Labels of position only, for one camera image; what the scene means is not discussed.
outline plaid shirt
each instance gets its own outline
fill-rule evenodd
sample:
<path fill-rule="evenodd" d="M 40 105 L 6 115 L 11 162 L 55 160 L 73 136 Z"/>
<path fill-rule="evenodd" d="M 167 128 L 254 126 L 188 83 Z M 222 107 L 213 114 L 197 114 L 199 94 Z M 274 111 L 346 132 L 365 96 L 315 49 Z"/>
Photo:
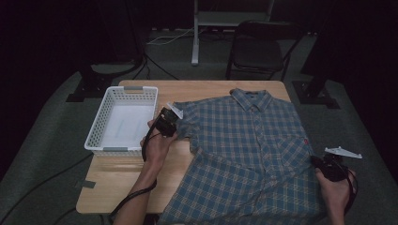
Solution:
<path fill-rule="evenodd" d="M 176 103 L 195 157 L 162 223 L 308 224 L 325 215 L 313 153 L 292 103 L 235 89 Z"/>

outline cable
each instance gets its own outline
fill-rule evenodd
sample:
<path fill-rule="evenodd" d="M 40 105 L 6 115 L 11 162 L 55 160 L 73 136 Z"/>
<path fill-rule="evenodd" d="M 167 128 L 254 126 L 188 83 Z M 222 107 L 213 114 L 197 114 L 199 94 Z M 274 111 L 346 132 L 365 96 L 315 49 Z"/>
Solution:
<path fill-rule="evenodd" d="M 217 10 L 219 8 L 221 0 L 217 0 L 214 2 L 213 6 L 209 9 L 209 11 Z"/>
<path fill-rule="evenodd" d="M 347 172 L 345 171 L 345 169 L 342 167 L 342 165 L 340 165 L 340 163 L 336 162 L 336 161 L 332 161 L 335 165 L 337 165 L 337 167 L 339 167 L 340 170 L 342 170 L 342 172 L 345 174 L 345 179 L 348 182 L 349 188 L 350 188 L 350 192 L 349 192 L 349 199 L 348 199 L 348 203 L 345 206 L 344 209 L 344 214 L 346 214 L 348 212 L 348 210 L 351 208 L 352 204 L 355 201 L 355 198 L 357 197 L 358 191 L 359 191 L 359 186 L 358 186 L 358 180 L 357 177 L 349 170 L 347 169 Z M 349 174 L 351 173 L 352 177 L 354 178 L 355 181 L 355 186 L 356 186 L 356 191 L 354 192 L 354 186 L 352 185 L 351 179 L 349 178 Z"/>
<path fill-rule="evenodd" d="M 71 168 L 77 166 L 78 164 L 82 163 L 83 161 L 85 161 L 86 159 L 88 159 L 89 157 L 91 157 L 93 154 L 89 154 L 88 156 L 80 159 L 78 162 L 74 163 L 73 165 L 67 167 L 65 170 L 56 173 L 53 176 L 50 176 L 49 178 L 45 179 L 44 181 L 40 182 L 38 185 L 34 186 L 33 188 L 31 188 L 26 194 L 24 194 L 6 213 L 6 215 L 1 219 L 0 224 L 3 224 L 6 219 L 9 217 L 9 215 L 12 213 L 12 211 L 18 206 L 18 204 L 20 204 L 29 194 L 31 194 L 34 190 L 36 190 L 37 188 L 39 188 L 40 186 L 44 185 L 45 183 L 47 183 L 48 181 L 52 180 L 53 178 L 55 178 L 56 176 L 70 170 Z"/>
<path fill-rule="evenodd" d="M 202 31 L 200 33 L 199 39 L 201 41 L 206 41 L 206 42 L 210 42 L 210 41 L 227 41 L 227 42 L 231 42 L 232 41 L 232 38 L 227 38 L 226 34 L 224 32 L 221 32 L 221 31 L 215 32 L 215 31 L 212 31 L 212 30 L 206 31 L 206 32 Z"/>
<path fill-rule="evenodd" d="M 131 68 L 126 69 L 126 70 L 124 70 L 124 71 L 120 71 L 120 72 L 114 72 L 114 73 L 99 73 L 99 72 L 94 71 L 94 70 L 93 70 L 93 72 L 94 72 L 99 78 L 103 78 L 103 79 L 106 79 L 106 78 L 111 79 L 111 78 L 112 78 L 112 79 L 113 79 L 113 78 L 117 78 L 117 77 L 120 77 L 120 76 L 122 76 L 122 75 L 128 74 L 128 73 L 130 73 L 130 72 L 133 72 L 135 69 L 137 69 L 139 66 L 141 66 L 142 62 L 143 62 L 143 60 L 140 59 L 140 60 L 137 61 L 137 63 L 135 63 L 134 66 L 132 66 Z"/>
<path fill-rule="evenodd" d="M 147 80 L 150 80 L 150 68 L 149 68 L 148 65 L 146 65 L 146 68 L 147 68 L 147 70 L 148 70 L 148 72 L 146 73 L 146 79 L 147 79 Z"/>
<path fill-rule="evenodd" d="M 145 153 L 145 150 L 146 150 L 146 146 L 147 146 L 148 143 L 149 143 L 149 140 L 151 140 L 153 137 L 155 137 L 155 136 L 157 136 L 157 135 L 160 134 L 160 133 L 158 133 L 158 134 L 155 134 L 155 135 L 153 135 L 153 136 L 151 137 L 152 131 L 155 129 L 156 124 L 157 124 L 157 122 L 158 122 L 158 120 L 159 120 L 160 117 L 161 117 L 161 115 L 158 115 L 158 117 L 155 119 L 154 123 L 153 123 L 152 126 L 149 128 L 149 131 L 147 132 L 147 134 L 146 134 L 146 136 L 145 136 L 145 140 L 144 140 L 144 143 L 143 143 L 143 147 L 141 148 L 141 149 L 142 149 L 142 150 L 141 150 L 141 153 L 142 153 L 142 156 L 143 156 L 143 160 L 144 160 L 144 161 L 146 161 L 146 153 Z M 157 184 L 158 184 L 158 183 L 157 183 L 157 180 L 155 180 L 155 182 L 154 182 L 150 187 L 147 187 L 147 188 L 144 188 L 144 189 L 140 189 L 140 190 L 137 190 L 137 191 L 135 191 L 135 192 L 129 194 L 126 198 L 124 198 L 124 199 L 122 200 L 122 202 L 120 202 L 120 203 L 117 205 L 117 207 L 114 209 L 114 211 L 112 211 L 112 213 L 108 216 L 109 222 L 110 222 L 111 224 L 114 223 L 115 216 L 116 216 L 117 212 L 118 212 L 118 211 L 123 207 L 123 205 L 125 205 L 128 201 L 130 201 L 131 199 L 133 199 L 133 198 L 135 198 L 135 197 L 137 197 L 137 196 L 139 196 L 139 195 L 142 195 L 142 194 L 145 194 L 145 193 L 151 191 L 153 188 L 156 187 Z"/>
<path fill-rule="evenodd" d="M 185 36 L 186 34 L 188 34 L 192 29 L 193 29 L 193 28 L 189 29 L 189 30 L 186 31 L 184 34 L 179 35 L 179 36 L 157 37 L 157 38 L 155 38 L 155 39 L 153 39 L 153 40 L 147 42 L 147 45 L 165 45 L 165 44 L 169 44 L 169 43 L 171 43 L 171 42 L 173 42 L 173 41 L 175 41 L 175 40 L 177 40 L 177 39 L 179 39 L 179 38 L 184 37 L 184 36 Z M 171 40 L 166 41 L 166 42 L 163 42 L 163 43 L 153 43 L 154 41 L 159 40 L 159 39 L 163 39 L 163 38 L 171 38 Z"/>
<path fill-rule="evenodd" d="M 148 61 L 147 61 L 146 57 L 144 57 L 144 59 L 145 59 L 145 62 L 143 64 L 143 66 L 140 68 L 140 70 L 137 72 L 137 74 L 135 74 L 135 76 L 132 78 L 132 80 L 135 80 L 135 78 L 137 78 L 137 76 L 141 73 L 141 71 L 143 71 L 143 69 L 145 67 L 149 68 L 148 67 Z"/>
<path fill-rule="evenodd" d="M 66 213 L 64 213 L 63 215 L 61 215 L 61 217 L 59 217 L 54 223 L 53 225 L 56 225 L 59 221 L 61 221 L 61 219 L 63 219 L 64 217 L 66 217 L 68 214 L 72 213 L 72 212 L 76 212 L 76 208 L 72 208 L 69 209 Z M 103 220 L 103 216 L 99 215 L 99 219 L 100 219 L 100 224 L 104 225 L 104 220 Z"/>
<path fill-rule="evenodd" d="M 146 53 L 144 53 L 144 56 L 149 59 L 153 64 L 155 64 L 156 67 L 158 67 L 159 69 L 161 69 L 163 72 L 167 73 L 168 75 L 170 75 L 171 77 L 173 77 L 176 80 L 179 80 L 179 78 L 175 77 L 173 74 L 167 72 L 164 68 L 162 68 L 161 66 L 159 66 L 157 63 L 155 63 Z"/>

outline shirt collar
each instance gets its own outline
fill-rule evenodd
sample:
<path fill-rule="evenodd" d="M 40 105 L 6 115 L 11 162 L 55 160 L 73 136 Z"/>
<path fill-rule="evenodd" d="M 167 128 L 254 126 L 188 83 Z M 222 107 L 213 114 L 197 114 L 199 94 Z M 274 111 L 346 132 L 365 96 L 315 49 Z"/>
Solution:
<path fill-rule="evenodd" d="M 240 104 L 244 111 L 255 106 L 259 112 L 263 112 L 273 100 L 272 95 L 266 91 L 248 92 L 236 88 L 231 96 Z"/>

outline black cable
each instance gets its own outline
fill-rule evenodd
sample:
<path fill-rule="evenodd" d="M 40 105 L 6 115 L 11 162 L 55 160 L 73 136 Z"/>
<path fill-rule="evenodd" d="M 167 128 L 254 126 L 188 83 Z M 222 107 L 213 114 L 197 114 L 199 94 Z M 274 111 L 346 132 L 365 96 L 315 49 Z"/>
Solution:
<path fill-rule="evenodd" d="M 174 40 L 178 40 L 178 39 L 182 39 L 182 38 L 193 38 L 194 35 L 184 35 L 184 36 L 180 36 L 180 37 L 157 37 L 157 38 L 152 38 L 152 39 L 148 39 L 147 45 L 164 45 L 164 44 L 169 44 L 169 43 L 160 43 L 160 44 L 156 44 L 156 43 L 150 43 L 151 41 L 155 41 L 155 40 L 160 40 L 160 39 L 170 39 L 170 38 L 174 38 Z"/>
<path fill-rule="evenodd" d="M 137 191 L 129 194 L 126 198 L 123 199 L 122 202 L 120 202 L 120 204 L 117 205 L 117 207 L 114 209 L 114 211 L 112 211 L 112 213 L 108 216 L 109 222 L 111 224 L 114 223 L 114 219 L 115 219 L 117 212 L 123 207 L 123 205 L 125 205 L 125 203 L 127 203 L 128 201 L 130 201 L 131 199 L 133 199 L 139 195 L 142 195 L 142 194 L 145 194 L 145 193 L 151 191 L 153 188 L 156 187 L 157 184 L 158 183 L 155 180 L 155 182 L 150 187 L 140 189 L 140 190 L 137 190 Z"/>
<path fill-rule="evenodd" d="M 137 74 L 135 74 L 135 76 L 132 78 L 132 80 L 135 80 L 137 78 L 137 76 L 141 73 L 141 71 L 143 71 L 143 69 L 145 67 L 148 67 L 148 61 L 147 61 L 146 57 L 144 57 L 144 59 L 145 59 L 145 62 L 143 64 L 143 66 L 140 68 L 140 70 L 137 72 Z"/>
<path fill-rule="evenodd" d="M 206 31 L 206 32 L 202 32 L 199 35 L 199 39 L 201 41 L 206 41 L 206 42 L 214 42 L 214 41 L 227 41 L 227 42 L 231 42 L 232 39 L 231 38 L 227 38 L 226 34 L 224 32 L 220 32 L 220 31 Z"/>
<path fill-rule="evenodd" d="M 71 168 L 77 166 L 78 164 L 82 163 L 83 161 L 85 161 L 86 159 L 88 159 L 89 157 L 91 157 L 93 154 L 89 154 L 88 156 L 82 158 L 81 160 L 79 160 L 78 162 L 74 163 L 73 165 L 67 167 L 65 170 L 56 173 L 53 176 L 50 176 L 49 178 L 45 179 L 44 181 L 40 182 L 38 185 L 34 186 L 33 188 L 31 188 L 26 194 L 24 194 L 6 213 L 6 215 L 1 219 L 0 224 L 3 224 L 6 219 L 9 217 L 9 215 L 12 213 L 12 211 L 29 195 L 31 194 L 34 190 L 36 190 L 37 188 L 39 188 L 40 186 L 44 185 L 45 183 L 47 183 L 48 181 L 50 181 L 51 179 L 55 178 L 56 176 L 70 170 Z"/>
<path fill-rule="evenodd" d="M 334 164 L 337 165 L 337 167 L 339 167 L 340 170 L 342 170 L 342 172 L 345 174 L 345 179 L 348 182 L 349 185 L 349 199 L 348 199 L 348 203 L 345 206 L 344 209 L 344 214 L 346 214 L 348 212 L 348 210 L 351 208 L 352 204 L 355 201 L 355 198 L 357 197 L 358 191 L 359 191 L 359 187 L 358 187 L 358 180 L 357 177 L 347 168 L 347 172 L 345 171 L 345 169 L 342 167 L 342 165 L 340 165 L 340 163 L 336 162 L 336 161 L 332 161 Z M 356 186 L 356 191 L 354 192 L 354 186 L 352 185 L 351 179 L 349 178 L 349 174 L 351 173 L 352 177 L 354 178 L 355 181 L 355 186 Z"/>
<path fill-rule="evenodd" d="M 157 135 L 160 135 L 160 133 L 158 133 L 158 134 L 155 134 L 155 135 L 151 136 L 152 131 L 155 129 L 156 124 L 158 123 L 160 118 L 161 118 L 161 115 L 159 114 L 158 117 L 156 117 L 155 121 L 153 122 L 152 126 L 149 128 L 149 131 L 147 132 L 147 134 L 145 136 L 143 147 L 141 148 L 141 154 L 143 156 L 143 161 L 146 161 L 145 150 L 146 150 L 146 147 L 147 147 L 147 145 L 149 143 L 149 140 L 151 140 L 153 137 L 155 137 Z M 108 216 L 109 222 L 111 224 L 114 223 L 114 219 L 115 219 L 115 216 L 116 216 L 117 212 L 123 207 L 123 205 L 125 203 L 127 203 L 128 201 L 130 201 L 131 199 L 133 199 L 133 198 L 135 198 L 135 197 L 137 197 L 139 195 L 142 195 L 142 194 L 145 194 L 145 193 L 151 191 L 153 188 L 156 187 L 156 185 L 157 185 L 157 180 L 155 180 L 155 182 L 150 187 L 147 187 L 147 188 L 144 188 L 144 189 L 141 189 L 141 190 L 138 190 L 138 191 L 135 191 L 135 192 L 129 194 L 126 198 L 124 198 L 122 200 L 122 202 L 120 202 L 117 205 L 117 207 L 114 209 L 114 211 L 112 211 L 112 213 Z"/>
<path fill-rule="evenodd" d="M 176 80 L 179 80 L 179 78 L 177 78 L 176 76 L 174 76 L 173 74 L 167 72 L 164 68 L 162 68 L 161 66 L 159 66 L 157 63 L 155 63 L 155 61 L 153 61 L 146 53 L 144 53 L 144 56 L 149 59 L 153 64 L 155 64 L 156 67 L 158 67 L 159 69 L 161 69 L 163 72 L 165 72 L 166 74 L 170 75 L 171 77 L 173 77 Z"/>
<path fill-rule="evenodd" d="M 59 217 L 59 218 L 53 223 L 53 225 L 56 225 L 59 221 L 61 221 L 61 219 L 63 219 L 63 218 L 66 217 L 69 213 L 72 213 L 72 212 L 74 212 L 74 211 L 76 211 L 76 208 L 69 209 L 66 213 L 64 213 L 63 215 L 61 215 L 61 217 Z"/>
<path fill-rule="evenodd" d="M 150 80 L 150 68 L 149 68 L 149 66 L 146 66 L 146 68 L 148 70 L 148 72 L 146 73 L 146 79 Z"/>
<path fill-rule="evenodd" d="M 128 74 L 130 72 L 133 72 L 135 69 L 137 69 L 139 66 L 141 66 L 142 64 L 142 60 L 137 61 L 137 63 L 134 64 L 134 66 L 132 66 L 129 69 L 126 69 L 124 71 L 120 71 L 120 72 L 113 72 L 113 73 L 99 73 L 97 71 L 93 72 L 99 77 L 99 78 L 103 78 L 103 79 L 114 79 L 117 77 L 120 77 L 122 75 Z"/>
<path fill-rule="evenodd" d="M 72 213 L 72 212 L 76 212 L 76 208 L 72 208 L 69 209 L 66 213 L 64 213 L 63 215 L 61 215 L 61 217 L 59 217 L 54 223 L 53 225 L 56 225 L 59 221 L 61 221 L 61 219 L 63 219 L 64 217 L 66 217 L 68 214 Z M 99 219 L 100 219 L 100 224 L 104 225 L 104 220 L 103 220 L 103 216 L 99 215 Z"/>

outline black chair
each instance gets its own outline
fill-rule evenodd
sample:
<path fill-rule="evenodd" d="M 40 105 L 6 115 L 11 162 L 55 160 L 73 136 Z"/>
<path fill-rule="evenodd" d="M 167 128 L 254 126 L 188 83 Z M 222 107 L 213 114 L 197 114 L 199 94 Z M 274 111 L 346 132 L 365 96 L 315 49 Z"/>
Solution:
<path fill-rule="evenodd" d="M 303 35 L 301 27 L 292 22 L 240 23 L 232 42 L 225 73 L 226 80 L 230 80 L 232 70 L 265 73 L 268 74 L 269 80 L 275 72 L 283 70 L 283 82 L 290 54 Z M 284 41 L 284 45 L 288 43 L 286 50 L 281 49 L 280 41 Z"/>

